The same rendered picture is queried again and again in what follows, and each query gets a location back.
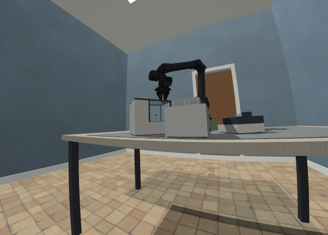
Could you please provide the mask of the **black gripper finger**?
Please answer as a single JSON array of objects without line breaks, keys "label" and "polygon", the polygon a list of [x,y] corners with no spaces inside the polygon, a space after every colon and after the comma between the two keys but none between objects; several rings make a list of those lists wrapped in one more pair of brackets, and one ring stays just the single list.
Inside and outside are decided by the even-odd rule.
[{"label": "black gripper finger", "polygon": [[160,100],[162,100],[162,94],[163,94],[163,91],[157,92],[157,96],[159,97]]},{"label": "black gripper finger", "polygon": [[169,92],[168,91],[163,94],[164,100],[167,100],[168,95],[169,95]]}]

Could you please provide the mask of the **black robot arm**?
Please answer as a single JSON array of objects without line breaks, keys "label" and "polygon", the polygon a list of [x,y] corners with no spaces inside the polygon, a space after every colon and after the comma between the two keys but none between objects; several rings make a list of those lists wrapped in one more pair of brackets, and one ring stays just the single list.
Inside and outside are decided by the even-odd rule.
[{"label": "black robot arm", "polygon": [[166,77],[165,73],[177,70],[195,69],[198,72],[198,97],[202,100],[202,104],[206,103],[209,109],[209,101],[205,95],[205,69],[206,66],[200,59],[195,61],[181,62],[181,63],[162,63],[157,70],[149,72],[148,79],[151,81],[159,80],[159,87],[169,88],[172,84],[172,77]]}]

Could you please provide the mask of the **grey bench mat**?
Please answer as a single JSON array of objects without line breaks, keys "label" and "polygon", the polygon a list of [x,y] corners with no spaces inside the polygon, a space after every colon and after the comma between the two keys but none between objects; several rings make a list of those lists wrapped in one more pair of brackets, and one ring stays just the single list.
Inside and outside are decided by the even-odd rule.
[{"label": "grey bench mat", "polygon": [[[273,128],[273,129],[272,129]],[[154,139],[195,139],[195,140],[243,140],[243,139],[292,139],[292,138],[328,138],[328,127],[266,127],[261,133],[228,133],[210,131],[208,137],[165,137],[165,134],[135,136],[127,132],[113,133],[117,136],[98,134],[105,137],[154,138]]]}]

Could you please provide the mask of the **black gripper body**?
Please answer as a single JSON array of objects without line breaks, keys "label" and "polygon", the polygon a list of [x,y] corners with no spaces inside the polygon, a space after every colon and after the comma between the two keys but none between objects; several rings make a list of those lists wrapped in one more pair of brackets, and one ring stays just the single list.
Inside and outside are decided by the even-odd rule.
[{"label": "black gripper body", "polygon": [[165,92],[169,92],[169,91],[171,91],[171,88],[163,88],[163,87],[157,87],[156,89],[155,89],[155,91],[157,91],[157,92],[159,92],[159,91],[163,91],[163,94],[165,93]]}]

